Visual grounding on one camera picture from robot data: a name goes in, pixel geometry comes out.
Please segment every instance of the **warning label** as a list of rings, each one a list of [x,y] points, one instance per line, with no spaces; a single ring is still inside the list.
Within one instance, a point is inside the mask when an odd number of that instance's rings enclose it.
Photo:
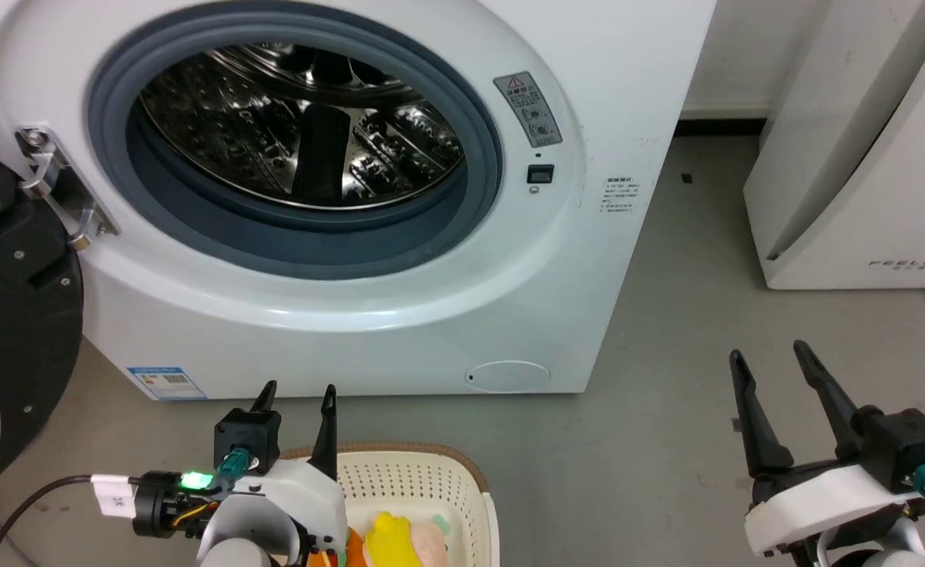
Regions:
[[[512,111],[515,111],[531,146],[543,147],[564,141],[549,105],[529,72],[499,76],[494,79],[494,86],[505,95]]]
[[[634,177],[607,177],[602,184],[602,199],[598,204],[599,213],[632,213],[638,201],[641,184]]]

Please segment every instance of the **blue sticker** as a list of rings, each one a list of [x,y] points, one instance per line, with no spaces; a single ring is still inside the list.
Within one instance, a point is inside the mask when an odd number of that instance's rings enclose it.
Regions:
[[[157,399],[207,399],[178,366],[128,366],[127,370]]]

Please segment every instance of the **product label sticker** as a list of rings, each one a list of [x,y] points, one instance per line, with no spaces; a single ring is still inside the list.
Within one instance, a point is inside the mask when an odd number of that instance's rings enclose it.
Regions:
[[[553,112],[549,111],[542,91],[535,85],[535,80],[528,71],[498,76],[494,79],[494,86],[505,95],[505,100],[508,100],[515,116],[522,123],[522,129],[531,146],[543,147],[564,141],[557,122],[553,119]]]
[[[598,204],[599,213],[634,212],[641,184],[634,177],[606,177],[602,184],[602,199]]]
[[[207,399],[178,366],[128,366],[127,370],[157,399]]]

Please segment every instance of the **metal hinge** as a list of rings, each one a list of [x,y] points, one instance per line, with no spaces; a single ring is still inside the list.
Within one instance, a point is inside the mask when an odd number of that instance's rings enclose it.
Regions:
[[[40,198],[55,209],[60,220],[69,225],[67,243],[81,251],[91,246],[95,236],[120,233],[92,191],[77,176],[52,130],[27,126],[19,128],[15,137],[33,172],[18,187],[29,197]]]

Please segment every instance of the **laundry basket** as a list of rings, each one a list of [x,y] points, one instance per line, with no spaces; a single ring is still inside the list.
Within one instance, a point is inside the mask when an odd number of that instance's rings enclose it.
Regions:
[[[301,448],[282,459],[306,459]],[[449,567],[499,567],[498,514],[487,480],[468,457],[442,445],[354,443],[339,446],[339,483],[350,527],[361,537],[375,516],[388,512],[410,521],[440,516],[449,525]]]

